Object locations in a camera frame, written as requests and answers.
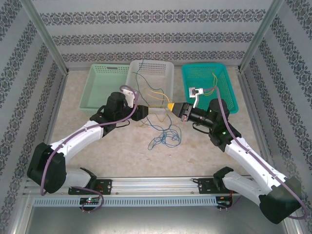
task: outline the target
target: beige floor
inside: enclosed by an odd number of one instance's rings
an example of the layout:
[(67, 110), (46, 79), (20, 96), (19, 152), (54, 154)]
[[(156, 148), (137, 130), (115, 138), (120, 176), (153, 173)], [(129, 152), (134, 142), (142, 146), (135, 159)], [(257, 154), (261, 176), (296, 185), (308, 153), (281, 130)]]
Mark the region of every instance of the beige floor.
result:
[[(234, 68), (228, 69), (239, 106), (237, 114), (230, 115), (230, 123), (241, 132), (250, 146), (259, 152)], [(89, 118), (79, 109), (79, 102), (88, 71), (71, 71), (54, 128), (52, 142), (71, 134)], [(174, 101), (185, 101), (181, 68), (175, 68)], [(167, 127), (169, 121), (154, 124)], [(230, 156), (212, 145), (208, 135), (192, 129), (190, 122), (178, 122), (182, 142), (176, 148), (157, 145), (148, 150), (150, 141), (160, 133), (151, 127), (140, 127), (131, 121), (130, 126), (113, 130), (106, 137), (79, 152), (70, 167), (85, 167), (100, 177), (135, 176), (211, 176), (229, 166), (242, 175), (247, 172)]]

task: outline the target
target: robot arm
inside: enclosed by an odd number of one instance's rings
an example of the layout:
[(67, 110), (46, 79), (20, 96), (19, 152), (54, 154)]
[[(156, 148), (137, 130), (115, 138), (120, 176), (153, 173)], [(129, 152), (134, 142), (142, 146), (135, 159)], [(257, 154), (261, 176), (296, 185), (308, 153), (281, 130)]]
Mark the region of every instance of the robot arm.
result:
[[(201, 93), (201, 91), (193, 90), (192, 94), (195, 93)], [(227, 121), (230, 112), (224, 100), (222, 100), (222, 107)], [(218, 99), (211, 100), (207, 111), (189, 103), (170, 103), (168, 108), (181, 118), (181, 121), (193, 122), (195, 130), (206, 133), (195, 126), (202, 125), (209, 128), (209, 132), (206, 134), (209, 135), (211, 142), (238, 161), (255, 180), (255, 182), (248, 180), (234, 172), (233, 169), (225, 167), (214, 174), (214, 184), (217, 188), (226, 188), (245, 196), (260, 207), (268, 220), (276, 224), (301, 207), (296, 198), (284, 188), (278, 179), (294, 191), (298, 197), (301, 197), (300, 181), (295, 177), (288, 179), (274, 169), (247, 144), (240, 132), (228, 123), (235, 138), (244, 146), (245, 149), (243, 149), (229, 133), (221, 114)]]
[[(133, 111), (133, 102), (134, 94), (131, 91), (124, 89), (122, 93), (113, 92), (108, 97), (107, 104), (100, 107), (97, 113), (91, 116), (90, 120), (80, 129), (50, 145), (40, 143), (35, 148), (27, 171), (27, 176), (40, 185), (47, 159), (51, 153), (61, 145), (62, 147), (57, 150), (48, 167), (44, 189), (49, 193), (55, 193), (61, 187), (73, 186), (93, 190), (97, 177), (92, 172), (85, 168), (70, 169), (67, 168), (67, 165), (79, 151), (92, 142), (103, 138), (116, 128), (116, 124), (105, 126), (95, 125), (124, 119)], [(145, 118), (147, 115), (148, 107), (138, 106), (131, 116), (131, 119), (138, 121)], [(83, 129), (85, 129), (85, 131), (77, 134), (77, 132)]]

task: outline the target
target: patterned wallpaper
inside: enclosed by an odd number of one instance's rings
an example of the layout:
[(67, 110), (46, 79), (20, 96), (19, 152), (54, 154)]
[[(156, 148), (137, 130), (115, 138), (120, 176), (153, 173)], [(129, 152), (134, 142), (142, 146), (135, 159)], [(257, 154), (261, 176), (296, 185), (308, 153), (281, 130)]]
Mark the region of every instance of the patterned wallpaper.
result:
[(17, 0), (0, 2), (0, 234), (19, 205), (34, 145), (47, 134), (62, 74)]
[(94, 62), (239, 65), (272, 0), (35, 0), (69, 68)]
[[(275, 167), (302, 183), (312, 212), (312, 7), (287, 0), (245, 71)], [(300, 221), (312, 233), (312, 216)]]

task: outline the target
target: plastic basket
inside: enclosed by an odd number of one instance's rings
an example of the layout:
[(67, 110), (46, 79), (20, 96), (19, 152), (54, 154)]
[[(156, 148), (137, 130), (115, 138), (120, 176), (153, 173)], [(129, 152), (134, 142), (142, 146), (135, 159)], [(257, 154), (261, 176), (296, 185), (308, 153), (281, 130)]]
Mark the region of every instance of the plastic basket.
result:
[[(164, 94), (168, 96), (170, 101), (172, 101), (174, 89), (174, 70), (175, 67), (171, 62), (156, 60), (134, 60), (130, 63), (126, 84), (136, 90), (139, 90), (148, 103), (147, 104), (143, 100), (142, 96), (139, 95), (139, 105), (151, 106), (150, 111), (152, 112), (160, 111), (163, 110), (162, 108), (160, 108), (162, 100), (152, 98), (151, 96), (147, 95), (146, 92), (153, 95), (154, 97), (166, 99), (163, 95), (153, 94), (149, 92), (149, 90), (151, 89), (149, 85), (154, 89), (159, 89), (156, 92), (160, 93), (162, 93), (162, 91), (160, 90), (161, 88), (164, 91)], [(163, 106), (167, 106), (167, 104), (168, 101), (163, 102)]]
[[(189, 97), (189, 88), (209, 89), (214, 86), (214, 73), (218, 79), (217, 87), (221, 98), (225, 100), (231, 114), (238, 112), (238, 105), (233, 92), (228, 72), (225, 65), (221, 63), (195, 63), (182, 66), (185, 96), (188, 103), (194, 103), (195, 98)], [(210, 96), (200, 95), (198, 108), (207, 110), (210, 101), (217, 98), (216, 91)]]
[(106, 105), (110, 94), (126, 83), (128, 71), (129, 65), (92, 64), (79, 108), (88, 115), (95, 114)]

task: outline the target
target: mint green basket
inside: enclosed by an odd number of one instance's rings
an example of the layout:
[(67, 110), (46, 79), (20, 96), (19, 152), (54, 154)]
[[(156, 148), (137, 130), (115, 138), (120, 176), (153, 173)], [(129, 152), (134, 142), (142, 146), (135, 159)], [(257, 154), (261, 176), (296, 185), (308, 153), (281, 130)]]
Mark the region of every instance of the mint green basket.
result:
[[(238, 112), (238, 104), (233, 92), (226, 66), (221, 63), (194, 63), (182, 66), (182, 75), (184, 81), (184, 89), (186, 101), (194, 104), (195, 98), (190, 98), (189, 88), (209, 89), (214, 86), (214, 76), (216, 75), (217, 86), (220, 90), (221, 98), (225, 100), (231, 114)], [(207, 110), (210, 101), (217, 98), (216, 91), (210, 96), (200, 95), (198, 108)]]
[(112, 92), (126, 83), (129, 65), (92, 64), (84, 86), (79, 108), (87, 115), (94, 115), (106, 105)]

